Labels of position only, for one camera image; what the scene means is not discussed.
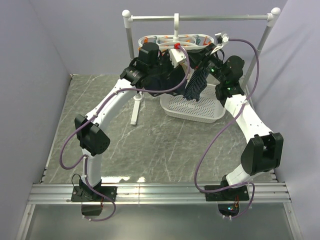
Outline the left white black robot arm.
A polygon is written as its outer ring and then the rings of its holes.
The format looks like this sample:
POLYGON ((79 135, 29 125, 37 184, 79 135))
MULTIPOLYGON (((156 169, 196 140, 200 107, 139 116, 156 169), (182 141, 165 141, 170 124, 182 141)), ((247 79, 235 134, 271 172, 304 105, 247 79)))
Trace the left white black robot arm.
POLYGON ((180 95, 191 70, 186 49, 175 43, 161 51, 159 45, 147 42, 120 74, 112 91, 87 115, 75 118, 76 137, 82 149, 83 195, 96 201, 101 195, 102 154, 110 145, 107 128, 120 109, 139 93, 154 97, 162 94, 180 95))

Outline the navy blue underwear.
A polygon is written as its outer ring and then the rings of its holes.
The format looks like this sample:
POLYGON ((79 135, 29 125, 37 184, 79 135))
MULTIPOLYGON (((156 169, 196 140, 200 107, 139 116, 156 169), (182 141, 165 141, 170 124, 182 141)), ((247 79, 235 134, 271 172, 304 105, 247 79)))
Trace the navy blue underwear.
POLYGON ((148 91, 165 91, 176 87, 185 77, 185 70, 181 65, 176 68, 172 65, 169 51, 165 50, 162 56, 158 57, 159 66, 162 66, 160 75, 148 76, 145 78, 147 85, 143 88, 148 91))

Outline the white round clip hanger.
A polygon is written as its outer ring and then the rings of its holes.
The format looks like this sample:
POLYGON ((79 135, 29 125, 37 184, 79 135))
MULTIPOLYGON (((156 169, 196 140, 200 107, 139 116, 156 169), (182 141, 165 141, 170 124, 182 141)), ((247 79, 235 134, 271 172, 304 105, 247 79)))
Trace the white round clip hanger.
POLYGON ((182 17, 180 17, 179 13, 175 13, 172 19, 173 35, 156 34, 143 36, 138 40, 138 50, 146 43, 158 45, 162 52, 167 49, 174 49, 177 44, 180 44, 186 50, 198 50, 215 43, 215 39, 206 34, 179 34, 180 20, 182 20, 182 17))

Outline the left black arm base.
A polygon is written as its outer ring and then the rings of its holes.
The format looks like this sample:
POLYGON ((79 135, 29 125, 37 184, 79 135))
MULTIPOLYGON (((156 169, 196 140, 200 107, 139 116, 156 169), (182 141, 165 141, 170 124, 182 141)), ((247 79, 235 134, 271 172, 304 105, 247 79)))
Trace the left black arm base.
POLYGON ((85 217, 98 217, 103 211, 103 204, 110 203, 116 200, 117 190, 116 186, 96 186, 92 191, 86 184, 74 186, 70 201, 72 203, 81 204, 81 213, 85 217))

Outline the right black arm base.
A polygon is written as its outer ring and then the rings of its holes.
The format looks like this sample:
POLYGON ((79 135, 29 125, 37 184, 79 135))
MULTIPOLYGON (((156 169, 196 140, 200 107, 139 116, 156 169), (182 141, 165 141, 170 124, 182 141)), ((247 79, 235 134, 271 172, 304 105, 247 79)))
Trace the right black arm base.
POLYGON ((217 192, 206 192, 205 200, 219 202, 219 213, 224 217, 233 218, 240 214, 240 201, 249 201, 250 197, 247 186, 243 185, 217 192))

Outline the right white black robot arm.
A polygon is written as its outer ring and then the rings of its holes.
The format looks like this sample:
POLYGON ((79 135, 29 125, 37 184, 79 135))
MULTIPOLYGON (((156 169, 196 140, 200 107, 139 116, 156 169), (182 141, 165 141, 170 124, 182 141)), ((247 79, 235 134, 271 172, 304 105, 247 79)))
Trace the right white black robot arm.
POLYGON ((229 96, 224 97, 222 105, 233 119, 209 143, 195 168, 193 181, 201 193, 220 192, 224 199, 231 200, 238 194, 239 187, 250 184, 255 177, 280 166, 284 138, 281 133, 274 133, 262 122, 249 104, 250 98, 251 95, 245 96, 242 93, 230 93, 229 96), (201 188, 198 185, 200 166, 214 142, 233 123, 237 123, 246 140, 240 164, 225 176, 226 184, 220 188, 214 190, 201 188))

